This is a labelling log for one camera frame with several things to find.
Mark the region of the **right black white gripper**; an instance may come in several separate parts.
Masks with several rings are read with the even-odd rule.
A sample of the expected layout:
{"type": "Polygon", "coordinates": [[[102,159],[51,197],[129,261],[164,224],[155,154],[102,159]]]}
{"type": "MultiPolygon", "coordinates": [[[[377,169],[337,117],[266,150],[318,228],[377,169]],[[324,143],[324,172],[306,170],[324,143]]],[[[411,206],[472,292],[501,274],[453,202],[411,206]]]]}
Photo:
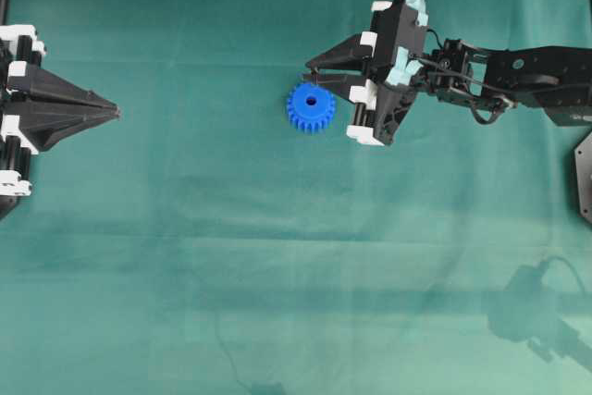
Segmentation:
{"type": "MultiPolygon", "coordinates": [[[[354,104],[346,134],[363,145],[388,146],[408,114],[417,90],[428,14],[426,0],[375,1],[370,31],[353,34],[305,63],[321,69],[362,71],[362,75],[319,74],[316,86],[354,104]]],[[[302,79],[311,83],[310,73],[302,79]]]]}

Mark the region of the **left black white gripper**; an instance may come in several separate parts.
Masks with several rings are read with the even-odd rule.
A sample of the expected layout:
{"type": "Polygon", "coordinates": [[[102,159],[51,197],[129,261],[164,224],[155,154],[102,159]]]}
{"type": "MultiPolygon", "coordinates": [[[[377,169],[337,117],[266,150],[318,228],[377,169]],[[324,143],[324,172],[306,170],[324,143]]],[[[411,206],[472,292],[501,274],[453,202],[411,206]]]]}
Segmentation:
{"type": "Polygon", "coordinates": [[[1,26],[2,219],[31,195],[34,155],[120,116],[116,104],[38,67],[45,55],[33,25],[1,26]],[[17,93],[48,103],[10,103],[17,93]]]}

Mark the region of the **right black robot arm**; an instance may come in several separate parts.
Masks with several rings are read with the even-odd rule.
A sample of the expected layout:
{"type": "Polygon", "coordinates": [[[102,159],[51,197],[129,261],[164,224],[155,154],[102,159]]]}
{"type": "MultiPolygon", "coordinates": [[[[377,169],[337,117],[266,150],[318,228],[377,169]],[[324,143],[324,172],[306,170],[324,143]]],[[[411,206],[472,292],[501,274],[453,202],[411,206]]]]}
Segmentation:
{"type": "Polygon", "coordinates": [[[558,127],[591,123],[591,52],[543,46],[517,51],[447,39],[431,53],[426,0],[375,1],[369,30],[306,63],[303,79],[354,106],[350,138],[389,146],[419,93],[468,109],[491,125],[518,105],[558,127]]]}

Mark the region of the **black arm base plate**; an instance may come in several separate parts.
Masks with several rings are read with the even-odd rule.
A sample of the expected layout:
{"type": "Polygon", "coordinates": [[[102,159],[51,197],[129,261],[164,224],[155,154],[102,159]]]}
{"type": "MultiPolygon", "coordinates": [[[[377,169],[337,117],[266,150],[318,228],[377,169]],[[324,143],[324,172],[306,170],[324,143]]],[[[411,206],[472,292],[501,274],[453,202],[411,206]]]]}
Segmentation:
{"type": "Polygon", "coordinates": [[[573,150],[579,213],[588,224],[591,224],[591,141],[592,135],[588,133],[573,150]]]}

